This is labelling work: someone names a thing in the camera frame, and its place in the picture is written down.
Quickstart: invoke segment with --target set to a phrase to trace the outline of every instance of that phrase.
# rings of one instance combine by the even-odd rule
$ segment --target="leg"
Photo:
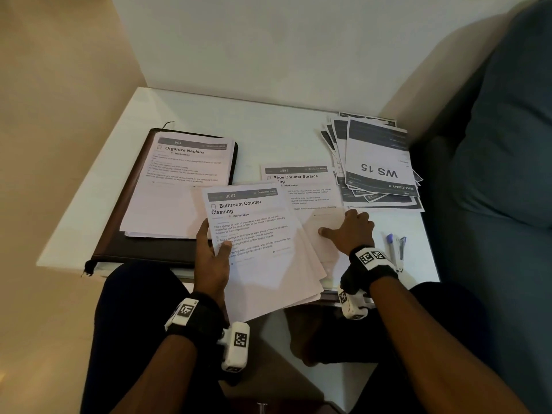
[[[493,367],[485,309],[470,292],[454,284],[430,282],[413,287],[411,292],[449,333],[482,362]],[[390,342],[380,356],[381,362],[351,413],[425,412]]]
[[[164,324],[188,290],[161,264],[123,264],[106,280],[94,318],[94,338],[80,411],[108,413],[134,385],[165,337]],[[208,381],[194,372],[190,384]],[[226,401],[215,379],[212,403]],[[186,405],[194,404],[187,398]]]

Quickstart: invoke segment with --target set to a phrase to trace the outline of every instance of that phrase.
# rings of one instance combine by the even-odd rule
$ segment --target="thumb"
[[[225,241],[218,250],[217,258],[228,259],[232,251],[232,243],[230,241]]]
[[[319,228],[318,234],[320,236],[323,236],[324,238],[333,240],[336,236],[337,229],[329,229],[329,228]]]

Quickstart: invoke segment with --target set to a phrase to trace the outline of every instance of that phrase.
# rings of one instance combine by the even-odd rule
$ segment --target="black pants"
[[[491,364],[489,332],[479,301],[459,286],[440,283],[417,285],[412,293],[473,354]],[[148,365],[164,339],[164,323],[186,296],[184,285],[163,265],[124,264],[107,278],[95,313],[81,413],[108,413],[115,407]],[[320,362],[379,363],[354,413],[423,412],[376,310],[360,321],[328,320],[313,352]],[[195,398],[206,394],[208,400]],[[216,378],[196,370],[184,412],[232,410]]]

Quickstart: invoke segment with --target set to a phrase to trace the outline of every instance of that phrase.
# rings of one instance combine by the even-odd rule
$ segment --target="beige wall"
[[[0,0],[0,412],[78,412],[101,284],[35,267],[134,89],[111,0]]]
[[[381,114],[419,134],[523,0],[114,0],[149,87]]]

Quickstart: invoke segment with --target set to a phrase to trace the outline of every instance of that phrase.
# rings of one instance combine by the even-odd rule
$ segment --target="finger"
[[[209,243],[207,242],[207,230],[209,229],[209,221],[204,219],[202,225],[199,227],[198,234],[195,236],[197,240],[196,248],[201,251],[209,249]]]
[[[337,229],[329,229],[329,228],[319,228],[318,234],[324,238],[333,240],[336,236]]]
[[[217,258],[228,260],[230,252],[232,251],[232,243],[230,241],[225,241],[218,250]]]
[[[356,209],[349,209],[347,212],[345,212],[345,219],[352,219],[357,217],[358,212]]]

